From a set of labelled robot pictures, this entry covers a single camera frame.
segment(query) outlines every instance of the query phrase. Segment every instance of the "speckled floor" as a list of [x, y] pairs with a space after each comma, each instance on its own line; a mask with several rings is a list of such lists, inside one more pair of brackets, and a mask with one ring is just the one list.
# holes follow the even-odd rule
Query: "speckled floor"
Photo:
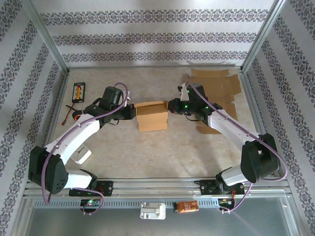
[[[102, 97], [107, 86], [123, 82], [133, 92], [131, 103], [169, 101], [179, 97], [177, 86], [189, 67], [115, 68], [71, 70], [54, 139], [74, 124], [69, 117], [61, 123], [71, 105], [73, 83], [86, 83], [86, 98], [75, 109], [84, 109], [96, 98]], [[230, 75], [237, 69], [230, 69]], [[238, 120], [254, 130], [254, 124], [245, 98], [235, 96]], [[195, 123], [185, 116], [168, 114], [168, 129], [140, 133], [137, 120], [123, 120], [117, 126], [105, 125], [86, 140], [92, 155], [82, 165], [71, 159], [68, 169], [86, 169], [98, 177], [201, 177], [240, 164], [241, 152], [223, 135], [203, 135]]]

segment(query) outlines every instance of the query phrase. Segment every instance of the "flattened cardboard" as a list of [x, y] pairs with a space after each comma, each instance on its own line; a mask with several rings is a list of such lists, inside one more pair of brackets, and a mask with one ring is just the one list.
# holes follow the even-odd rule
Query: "flattened cardboard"
[[[194, 73], [201, 74], [201, 71], [193, 70]], [[213, 71], [203, 71], [203, 75], [212, 74]], [[186, 76], [183, 75], [184, 82], [187, 82]], [[235, 105], [233, 102], [234, 95], [241, 93], [240, 81], [238, 75], [228, 77], [199, 77], [190, 76], [193, 83], [200, 83], [210, 102], [218, 103], [226, 112], [237, 120]], [[197, 130], [202, 134], [220, 134], [217, 130], [198, 122]]]
[[228, 75], [228, 70], [196, 70], [191, 69], [193, 75], [198, 77], [222, 77]]
[[140, 132], [167, 129], [167, 103], [157, 101], [135, 104]]

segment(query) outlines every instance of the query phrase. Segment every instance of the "black wire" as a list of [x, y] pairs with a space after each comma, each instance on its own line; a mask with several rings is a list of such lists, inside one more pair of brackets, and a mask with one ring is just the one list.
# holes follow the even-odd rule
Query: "black wire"
[[117, 121], [116, 124], [113, 124], [113, 123], [111, 123], [111, 122], [108, 122], [108, 124], [111, 124], [111, 125], [118, 125], [118, 124], [119, 124], [119, 120]]
[[189, 119], [187, 116], [185, 116], [185, 117], [186, 117], [187, 120], [190, 120], [190, 121], [194, 121], [194, 122], [199, 121], [197, 119]]

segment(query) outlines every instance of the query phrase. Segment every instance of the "patterned wallpaper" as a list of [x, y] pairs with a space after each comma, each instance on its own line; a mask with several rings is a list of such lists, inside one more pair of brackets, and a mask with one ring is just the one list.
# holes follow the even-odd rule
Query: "patterned wallpaper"
[[247, 75], [265, 128], [278, 138], [307, 235], [315, 235], [315, 1], [290, 0]]
[[273, 0], [35, 0], [69, 67], [242, 65]]
[[64, 78], [18, 0], [0, 0], [0, 236], [10, 235], [30, 151], [43, 145]]

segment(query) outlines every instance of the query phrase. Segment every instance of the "metal enclosure wall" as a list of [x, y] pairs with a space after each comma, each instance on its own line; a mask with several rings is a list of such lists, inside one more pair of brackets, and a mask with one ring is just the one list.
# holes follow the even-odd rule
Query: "metal enclosure wall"
[[64, 74], [18, 0], [0, 0], [0, 236], [10, 235], [30, 150], [42, 146]]
[[289, 166], [308, 235], [315, 235], [315, 0], [289, 0], [247, 71], [267, 132]]
[[242, 65], [273, 0], [35, 0], [68, 67]]

